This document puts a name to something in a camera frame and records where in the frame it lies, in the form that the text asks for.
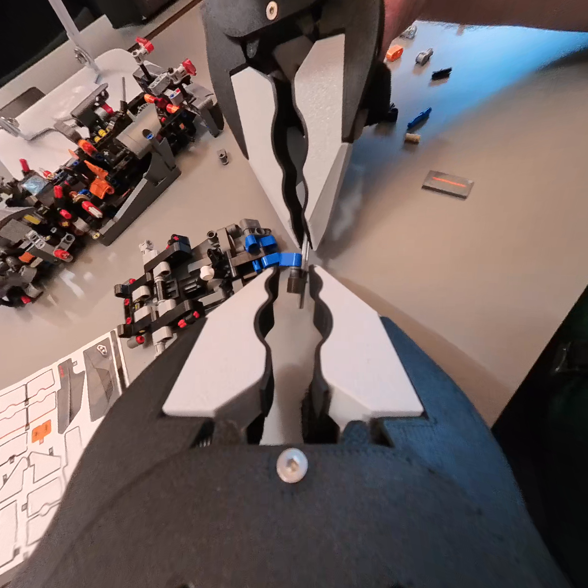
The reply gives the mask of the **person's green shirt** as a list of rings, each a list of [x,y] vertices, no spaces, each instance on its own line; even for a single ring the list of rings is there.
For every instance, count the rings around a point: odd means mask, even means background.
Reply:
[[[587,289],[492,431],[556,563],[587,587]]]

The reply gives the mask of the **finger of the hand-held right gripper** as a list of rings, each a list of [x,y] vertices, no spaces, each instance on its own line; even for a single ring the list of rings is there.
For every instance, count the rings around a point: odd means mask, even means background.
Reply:
[[[231,75],[246,157],[276,215],[295,244],[313,248],[307,218],[309,145],[280,109],[278,81],[251,65]]]
[[[344,56],[344,33],[319,40],[293,80],[293,99],[307,139],[304,218],[314,251],[325,236],[352,149],[342,140]]]

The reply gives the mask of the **large lego car chassis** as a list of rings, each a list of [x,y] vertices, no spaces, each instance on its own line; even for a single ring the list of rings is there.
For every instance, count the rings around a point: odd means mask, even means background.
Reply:
[[[95,240],[110,246],[180,176],[177,154],[204,128],[217,137],[224,118],[213,91],[198,84],[190,59],[163,68],[147,60],[150,40],[136,38],[138,64],[119,107],[99,84],[66,108],[53,130],[73,145],[69,158],[21,177],[1,178],[1,305],[36,301],[56,270]]]

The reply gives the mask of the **lego sticker sheet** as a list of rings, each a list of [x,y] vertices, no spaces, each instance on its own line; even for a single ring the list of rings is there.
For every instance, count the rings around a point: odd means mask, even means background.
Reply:
[[[1,390],[1,580],[8,582],[37,547],[128,383],[112,330]]]

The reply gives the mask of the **small lego gearbox assembly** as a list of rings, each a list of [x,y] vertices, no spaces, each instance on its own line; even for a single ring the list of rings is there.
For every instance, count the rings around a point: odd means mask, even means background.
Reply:
[[[130,349],[154,345],[157,355],[253,280],[264,256],[280,252],[272,231],[256,219],[209,231],[197,245],[172,234],[162,251],[150,240],[139,248],[143,275],[114,287],[124,311],[117,335]]]

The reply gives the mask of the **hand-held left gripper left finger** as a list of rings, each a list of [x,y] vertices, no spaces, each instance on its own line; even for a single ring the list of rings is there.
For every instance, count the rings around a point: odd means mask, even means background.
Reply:
[[[163,405],[176,417],[233,423],[247,442],[260,442],[273,402],[272,356],[278,269],[264,270],[212,311]]]

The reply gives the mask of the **dark grey orange-striped tile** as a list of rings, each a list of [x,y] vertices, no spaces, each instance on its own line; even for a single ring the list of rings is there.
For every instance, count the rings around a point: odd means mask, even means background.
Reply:
[[[470,195],[474,181],[453,174],[430,170],[422,182],[422,189],[465,200]]]

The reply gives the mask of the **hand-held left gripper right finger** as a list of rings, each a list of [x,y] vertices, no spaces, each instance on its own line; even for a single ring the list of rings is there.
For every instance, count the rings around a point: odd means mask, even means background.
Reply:
[[[310,432],[350,422],[420,417],[424,408],[382,317],[324,268],[310,268],[320,334],[310,384]]]

